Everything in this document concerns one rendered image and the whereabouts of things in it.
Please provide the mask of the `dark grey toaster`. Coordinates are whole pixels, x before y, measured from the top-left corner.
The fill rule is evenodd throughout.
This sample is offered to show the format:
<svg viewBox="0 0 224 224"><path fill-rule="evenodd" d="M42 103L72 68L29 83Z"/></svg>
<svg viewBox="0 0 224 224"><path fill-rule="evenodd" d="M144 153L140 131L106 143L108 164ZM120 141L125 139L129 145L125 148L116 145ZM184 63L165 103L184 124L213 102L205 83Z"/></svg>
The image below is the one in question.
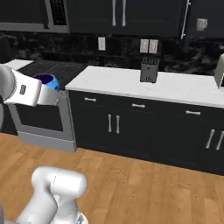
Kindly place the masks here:
<svg viewBox="0 0 224 224"><path fill-rule="evenodd" d="M158 77L159 58L144 57L141 63L141 82L155 83Z"/></svg>

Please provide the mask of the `dark wall cupboard door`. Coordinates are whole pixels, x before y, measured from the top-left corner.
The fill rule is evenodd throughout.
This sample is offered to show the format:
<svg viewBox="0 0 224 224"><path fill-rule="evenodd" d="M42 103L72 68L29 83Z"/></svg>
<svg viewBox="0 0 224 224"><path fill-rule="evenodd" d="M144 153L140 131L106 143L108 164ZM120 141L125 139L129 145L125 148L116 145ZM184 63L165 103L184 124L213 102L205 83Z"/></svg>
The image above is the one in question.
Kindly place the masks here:
<svg viewBox="0 0 224 224"><path fill-rule="evenodd" d="M126 0L127 35L177 37L183 19L186 0Z"/></svg>
<svg viewBox="0 0 224 224"><path fill-rule="evenodd" d="M70 32L117 34L120 30L115 3L116 26L112 25L112 0L67 0Z"/></svg>

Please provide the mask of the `pale square wall plate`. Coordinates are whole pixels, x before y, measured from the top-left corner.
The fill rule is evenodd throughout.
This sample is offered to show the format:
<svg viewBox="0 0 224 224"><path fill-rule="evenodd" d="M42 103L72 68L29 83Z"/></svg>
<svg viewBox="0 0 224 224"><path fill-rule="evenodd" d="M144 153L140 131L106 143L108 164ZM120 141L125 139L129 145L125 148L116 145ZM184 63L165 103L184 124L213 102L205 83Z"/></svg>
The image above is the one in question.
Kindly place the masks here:
<svg viewBox="0 0 224 224"><path fill-rule="evenodd" d="M207 28L208 20L205 18L198 18L196 28L199 32L203 32Z"/></svg>

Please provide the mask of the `dark tall cupboard door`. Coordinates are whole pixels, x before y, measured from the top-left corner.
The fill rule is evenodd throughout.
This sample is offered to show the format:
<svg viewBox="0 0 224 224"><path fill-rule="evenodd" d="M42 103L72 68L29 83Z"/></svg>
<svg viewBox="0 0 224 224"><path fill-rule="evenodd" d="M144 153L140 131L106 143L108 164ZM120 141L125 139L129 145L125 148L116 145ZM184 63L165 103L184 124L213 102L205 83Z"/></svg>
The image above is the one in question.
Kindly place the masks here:
<svg viewBox="0 0 224 224"><path fill-rule="evenodd" d="M224 0L191 0L186 20L182 50L188 51L191 38L224 39ZM198 31L197 19L208 20L207 28Z"/></svg>

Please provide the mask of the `dark drawer front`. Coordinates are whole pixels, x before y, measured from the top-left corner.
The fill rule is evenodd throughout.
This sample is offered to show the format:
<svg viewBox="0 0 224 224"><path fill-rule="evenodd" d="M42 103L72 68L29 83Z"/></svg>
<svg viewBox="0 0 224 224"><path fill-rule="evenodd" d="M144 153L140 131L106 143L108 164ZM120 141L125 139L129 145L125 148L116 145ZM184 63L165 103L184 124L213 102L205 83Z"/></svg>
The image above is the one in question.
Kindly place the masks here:
<svg viewBox="0 0 224 224"><path fill-rule="evenodd" d="M181 117L191 120L199 120L213 124L216 124L221 119L221 113L222 113L221 108L176 103L176 102L164 102L163 106L164 106L163 111L169 116ZM199 111L201 112L201 115L187 115L186 110Z"/></svg>
<svg viewBox="0 0 224 224"><path fill-rule="evenodd" d="M131 105L144 104L145 108L133 108ZM117 116L154 116L159 111L160 104L158 101L139 99L125 96L114 97L114 111Z"/></svg>
<svg viewBox="0 0 224 224"><path fill-rule="evenodd" d="M97 94L69 90L69 99L72 110L75 109L109 109L112 106L113 98L107 94ZM95 98L97 101L85 101L84 98Z"/></svg>

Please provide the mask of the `dark base cupboard door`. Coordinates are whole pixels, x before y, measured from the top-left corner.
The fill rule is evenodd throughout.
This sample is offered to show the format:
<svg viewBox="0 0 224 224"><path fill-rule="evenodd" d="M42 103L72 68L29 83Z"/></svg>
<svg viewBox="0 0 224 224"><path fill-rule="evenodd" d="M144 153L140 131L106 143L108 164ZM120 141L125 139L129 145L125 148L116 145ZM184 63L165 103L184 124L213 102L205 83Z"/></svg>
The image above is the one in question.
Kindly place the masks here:
<svg viewBox="0 0 224 224"><path fill-rule="evenodd" d="M216 170L224 175L224 138L222 139L220 150L215 150L215 156Z"/></svg>
<svg viewBox="0 0 224 224"><path fill-rule="evenodd" d="M116 134L115 122L115 152L125 157L154 160L155 118L155 115L120 117L120 134Z"/></svg>
<svg viewBox="0 0 224 224"><path fill-rule="evenodd" d="M166 117L157 132L157 161L192 170L205 165L205 150L211 124L194 116Z"/></svg>
<svg viewBox="0 0 224 224"><path fill-rule="evenodd" d="M108 115L106 108L96 106L80 105L74 110L73 125L79 147L103 152L113 150Z"/></svg>

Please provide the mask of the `silver microwave oven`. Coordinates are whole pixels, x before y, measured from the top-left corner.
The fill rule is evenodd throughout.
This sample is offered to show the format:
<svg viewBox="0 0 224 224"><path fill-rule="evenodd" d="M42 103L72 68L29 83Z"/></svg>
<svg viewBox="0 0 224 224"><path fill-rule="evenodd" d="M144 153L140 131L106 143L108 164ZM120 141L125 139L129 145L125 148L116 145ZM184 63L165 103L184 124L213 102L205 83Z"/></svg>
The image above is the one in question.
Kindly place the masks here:
<svg viewBox="0 0 224 224"><path fill-rule="evenodd" d="M66 0L0 0L0 31L69 33Z"/></svg>

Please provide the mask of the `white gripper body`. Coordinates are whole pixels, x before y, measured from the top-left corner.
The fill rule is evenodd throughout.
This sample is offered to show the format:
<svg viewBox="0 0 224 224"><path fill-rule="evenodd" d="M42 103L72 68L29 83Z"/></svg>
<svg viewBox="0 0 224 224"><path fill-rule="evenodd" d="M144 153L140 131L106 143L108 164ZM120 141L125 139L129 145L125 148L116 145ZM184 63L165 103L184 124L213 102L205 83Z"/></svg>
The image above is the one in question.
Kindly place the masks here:
<svg viewBox="0 0 224 224"><path fill-rule="evenodd" d="M59 93L56 90L42 84L38 97L38 105L56 105L59 100Z"/></svg>

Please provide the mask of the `white single wall socket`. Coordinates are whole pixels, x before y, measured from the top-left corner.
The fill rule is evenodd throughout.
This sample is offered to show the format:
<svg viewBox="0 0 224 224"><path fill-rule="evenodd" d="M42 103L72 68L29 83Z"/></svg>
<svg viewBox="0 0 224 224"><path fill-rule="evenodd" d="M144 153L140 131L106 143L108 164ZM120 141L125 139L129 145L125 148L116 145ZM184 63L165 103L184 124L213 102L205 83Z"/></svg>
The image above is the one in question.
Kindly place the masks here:
<svg viewBox="0 0 224 224"><path fill-rule="evenodd" d="M104 37L98 38L98 50L105 51L106 50L106 39Z"/></svg>

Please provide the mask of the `black hob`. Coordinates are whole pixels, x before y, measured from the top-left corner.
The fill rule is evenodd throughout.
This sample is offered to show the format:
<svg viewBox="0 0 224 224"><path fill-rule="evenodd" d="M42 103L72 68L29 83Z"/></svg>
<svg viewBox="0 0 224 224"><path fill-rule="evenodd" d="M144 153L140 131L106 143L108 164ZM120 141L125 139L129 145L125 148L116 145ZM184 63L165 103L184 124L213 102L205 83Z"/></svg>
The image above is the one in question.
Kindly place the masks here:
<svg viewBox="0 0 224 224"><path fill-rule="evenodd" d="M35 60L20 68L19 72L30 77L38 74L53 74L59 81L59 89L64 90L65 86L86 67L86 64L81 63Z"/></svg>

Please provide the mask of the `blue bowl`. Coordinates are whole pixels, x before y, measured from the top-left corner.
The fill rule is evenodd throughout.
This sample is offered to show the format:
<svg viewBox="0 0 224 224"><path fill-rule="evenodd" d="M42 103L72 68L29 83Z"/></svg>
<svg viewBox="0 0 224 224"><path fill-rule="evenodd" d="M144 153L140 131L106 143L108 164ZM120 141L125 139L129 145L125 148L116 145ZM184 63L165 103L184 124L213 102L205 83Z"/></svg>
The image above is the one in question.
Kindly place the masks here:
<svg viewBox="0 0 224 224"><path fill-rule="evenodd" d="M44 89L45 92L59 92L60 83L58 79L51 73L41 73L33 76L34 82L33 87L35 89Z"/></svg>

